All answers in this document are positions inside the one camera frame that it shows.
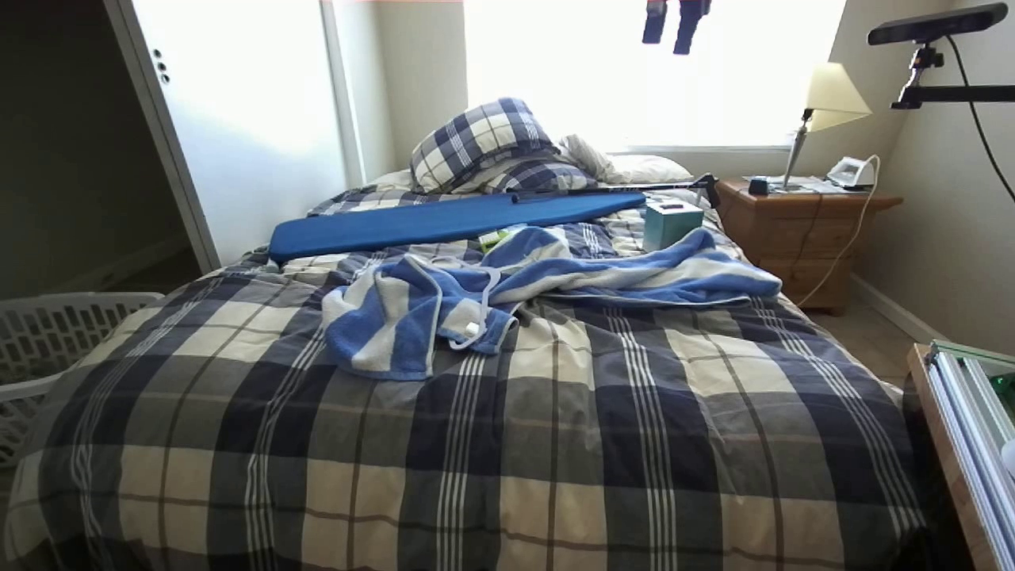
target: plaid pillow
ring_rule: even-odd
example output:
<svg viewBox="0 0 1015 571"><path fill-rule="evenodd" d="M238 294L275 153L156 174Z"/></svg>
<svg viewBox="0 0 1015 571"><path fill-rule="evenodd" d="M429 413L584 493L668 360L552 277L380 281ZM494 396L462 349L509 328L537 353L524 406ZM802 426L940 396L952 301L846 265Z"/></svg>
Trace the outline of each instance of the plaid pillow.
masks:
<svg viewBox="0 0 1015 571"><path fill-rule="evenodd" d="M555 150L528 103L498 98L470 106L429 132L410 155L411 183L425 192L448 190L483 171L484 162Z"/></svg>

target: blue pad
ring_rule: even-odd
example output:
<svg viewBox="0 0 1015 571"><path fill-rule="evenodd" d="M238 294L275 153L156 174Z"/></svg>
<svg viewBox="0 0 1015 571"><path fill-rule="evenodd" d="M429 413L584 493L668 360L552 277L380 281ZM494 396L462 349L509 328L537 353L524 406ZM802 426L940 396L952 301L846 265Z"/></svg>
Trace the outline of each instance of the blue pad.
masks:
<svg viewBox="0 0 1015 571"><path fill-rule="evenodd" d="M395 210L365 210L341 216L291 217L275 226L265 246L269 260L285 262L291 257L376 249L395 243L458 242L494 230L504 226L562 226L597 217L615 210L633 210L637 192L494 192L475 201L444 201Z"/></svg>

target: clothing hanging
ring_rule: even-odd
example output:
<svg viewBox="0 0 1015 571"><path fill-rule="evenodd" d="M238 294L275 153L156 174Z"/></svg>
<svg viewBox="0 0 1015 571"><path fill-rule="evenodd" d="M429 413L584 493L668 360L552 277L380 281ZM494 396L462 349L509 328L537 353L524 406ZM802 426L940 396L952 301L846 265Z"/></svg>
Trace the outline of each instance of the clothing hanging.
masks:
<svg viewBox="0 0 1015 571"><path fill-rule="evenodd" d="M690 54L697 23L706 17L710 0L678 0L678 28L671 54ZM668 0L646 0L639 44L658 44Z"/></svg>

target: white pillow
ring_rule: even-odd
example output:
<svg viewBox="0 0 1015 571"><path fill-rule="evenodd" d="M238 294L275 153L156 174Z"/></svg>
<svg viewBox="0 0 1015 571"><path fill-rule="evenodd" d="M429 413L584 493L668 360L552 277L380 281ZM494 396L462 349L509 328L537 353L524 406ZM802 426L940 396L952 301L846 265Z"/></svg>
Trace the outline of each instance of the white pillow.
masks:
<svg viewBox="0 0 1015 571"><path fill-rule="evenodd" d="M599 153L591 139L568 132L559 145L563 150L563 155L584 166L593 177L599 180L615 177L610 155Z"/></svg>
<svg viewBox="0 0 1015 571"><path fill-rule="evenodd" d="M694 174L665 155L610 155L610 183L683 183Z"/></svg>
<svg viewBox="0 0 1015 571"><path fill-rule="evenodd" d="M389 190L410 190L411 188L411 171L410 167L401 167L401 171L384 171L371 180L380 192L389 192Z"/></svg>

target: blue striped towel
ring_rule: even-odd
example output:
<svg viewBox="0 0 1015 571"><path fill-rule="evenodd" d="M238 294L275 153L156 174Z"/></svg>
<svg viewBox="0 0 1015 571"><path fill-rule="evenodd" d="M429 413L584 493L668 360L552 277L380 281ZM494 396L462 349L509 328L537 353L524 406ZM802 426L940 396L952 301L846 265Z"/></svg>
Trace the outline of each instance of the blue striped towel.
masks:
<svg viewBox="0 0 1015 571"><path fill-rule="evenodd" d="M438 265L411 252L384 260L324 294L324 327L339 369L420 380L440 339L494 356L518 305L537 294L715 307L777 293L777 277L724 249L706 229L645 257L575 257L552 230L527 226L479 265Z"/></svg>

